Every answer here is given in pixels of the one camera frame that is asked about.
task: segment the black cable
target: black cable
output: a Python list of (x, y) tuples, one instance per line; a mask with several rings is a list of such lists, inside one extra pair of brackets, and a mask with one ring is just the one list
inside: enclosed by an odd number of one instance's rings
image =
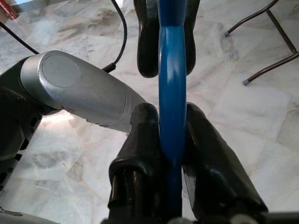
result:
[(28, 50), (33, 52), (34, 54), (39, 54), (36, 50), (26, 44), (21, 38), (19, 38), (13, 31), (11, 31), (7, 26), (5, 26), (2, 22), (0, 22), (0, 26), (5, 29), (14, 39), (16, 39), (20, 44), (26, 47)]
[(128, 37), (128, 28), (127, 28), (127, 23), (126, 23), (126, 20), (125, 20), (125, 17), (121, 11), (121, 9), (119, 8), (118, 4), (116, 3), (115, 0), (111, 0), (112, 1), (112, 4), (114, 5), (118, 15), (120, 16), (121, 18), (121, 21), (122, 21), (122, 25), (123, 25), (123, 42), (122, 42), (122, 47), (121, 47), (121, 50), (120, 50), (120, 53), (118, 54), (116, 60), (107, 65), (106, 67), (102, 68), (105, 72), (111, 72), (115, 69), (116, 67), (116, 64), (119, 62), (122, 54), (123, 54), (123, 51), (125, 50), (125, 47), (126, 47), (126, 43), (127, 43), (127, 37)]

